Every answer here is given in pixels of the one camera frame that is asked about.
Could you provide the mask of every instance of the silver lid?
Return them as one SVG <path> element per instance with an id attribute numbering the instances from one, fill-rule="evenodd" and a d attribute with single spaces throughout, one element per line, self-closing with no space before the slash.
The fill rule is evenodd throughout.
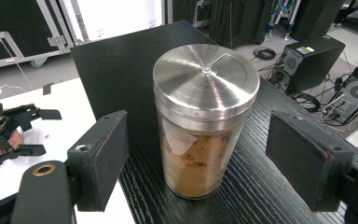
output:
<path id="1" fill-rule="evenodd" d="M 153 69 L 158 110 L 194 131 L 220 131 L 242 122 L 260 80 L 239 53 L 216 45 L 187 45 L 162 55 Z"/>

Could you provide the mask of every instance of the white table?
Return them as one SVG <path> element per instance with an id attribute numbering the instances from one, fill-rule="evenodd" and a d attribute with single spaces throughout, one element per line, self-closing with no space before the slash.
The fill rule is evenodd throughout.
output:
<path id="1" fill-rule="evenodd" d="M 23 172 L 41 161 L 65 161 L 66 152 L 94 123 L 89 100 L 79 78 L 51 86 L 51 94 L 29 91 L 0 100 L 4 108 L 35 104 L 41 109 L 58 109 L 62 120 L 35 120 L 23 134 L 25 144 L 43 144 L 41 157 L 18 157 L 0 166 L 0 200 L 16 193 Z M 104 213 L 76 211 L 77 223 L 134 223 L 126 198 L 117 182 Z"/>

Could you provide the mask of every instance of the robotic arm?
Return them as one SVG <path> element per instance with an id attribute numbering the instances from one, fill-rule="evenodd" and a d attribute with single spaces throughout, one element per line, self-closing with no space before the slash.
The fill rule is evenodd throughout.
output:
<path id="1" fill-rule="evenodd" d="M 35 119 L 62 118 L 58 110 L 42 110 L 34 105 L 22 105 L 4 111 L 0 104 L 0 165 L 7 159 L 16 159 L 19 156 L 41 156 L 46 153 L 43 145 L 21 144 L 14 148 L 8 142 L 18 127 L 21 127 L 23 132 L 32 129 L 31 121 Z"/>

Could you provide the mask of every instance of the sticker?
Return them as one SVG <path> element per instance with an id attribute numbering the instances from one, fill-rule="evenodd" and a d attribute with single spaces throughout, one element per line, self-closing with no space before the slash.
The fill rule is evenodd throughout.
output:
<path id="1" fill-rule="evenodd" d="M 301 48 L 298 48 L 296 49 L 298 52 L 302 53 L 302 54 L 308 54 L 308 53 L 312 53 L 314 52 L 315 50 L 310 48 L 310 47 L 301 47 Z"/>

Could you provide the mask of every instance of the spice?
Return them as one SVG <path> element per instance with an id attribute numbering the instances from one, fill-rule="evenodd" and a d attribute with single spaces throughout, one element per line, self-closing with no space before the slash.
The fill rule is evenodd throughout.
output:
<path id="1" fill-rule="evenodd" d="M 242 125 L 216 133 L 196 133 L 161 115 L 160 142 L 165 180 L 174 192 L 199 198 L 220 185 Z"/>

